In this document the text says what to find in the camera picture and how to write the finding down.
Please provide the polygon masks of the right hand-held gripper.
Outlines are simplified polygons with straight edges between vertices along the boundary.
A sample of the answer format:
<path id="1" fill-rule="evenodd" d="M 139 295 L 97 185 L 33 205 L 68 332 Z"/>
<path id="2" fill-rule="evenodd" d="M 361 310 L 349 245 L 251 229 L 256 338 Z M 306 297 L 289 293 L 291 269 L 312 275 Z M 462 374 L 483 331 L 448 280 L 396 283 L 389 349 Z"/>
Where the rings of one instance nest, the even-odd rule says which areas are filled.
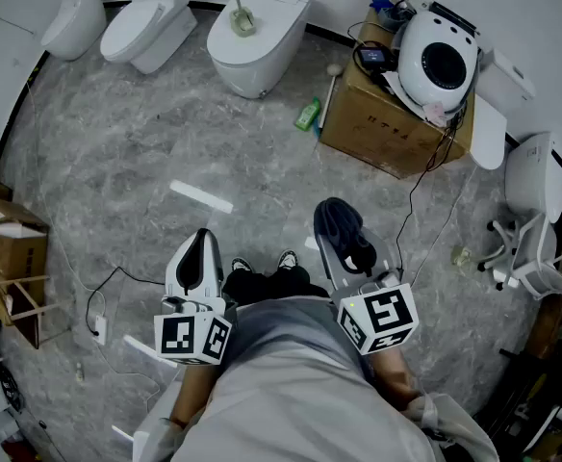
<path id="1" fill-rule="evenodd" d="M 408 283 L 401 283 L 400 263 L 390 242 L 368 228 L 358 240 L 357 269 L 367 278 L 347 286 L 347 272 L 326 235 L 316 242 L 328 280 L 336 291 L 337 324 L 361 355 L 405 343 L 419 325 Z"/>

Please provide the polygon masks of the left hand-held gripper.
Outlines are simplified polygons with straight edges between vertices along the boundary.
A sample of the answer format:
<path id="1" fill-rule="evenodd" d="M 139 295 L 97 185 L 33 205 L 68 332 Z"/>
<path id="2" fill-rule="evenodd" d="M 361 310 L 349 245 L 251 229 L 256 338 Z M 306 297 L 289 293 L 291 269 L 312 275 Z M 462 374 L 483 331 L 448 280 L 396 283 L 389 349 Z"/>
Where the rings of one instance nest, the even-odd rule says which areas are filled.
<path id="1" fill-rule="evenodd" d="M 182 365 L 219 365 L 232 332 L 221 297 L 223 270 L 217 238 L 198 229 L 166 267 L 161 314 L 154 317 L 158 357 Z"/>

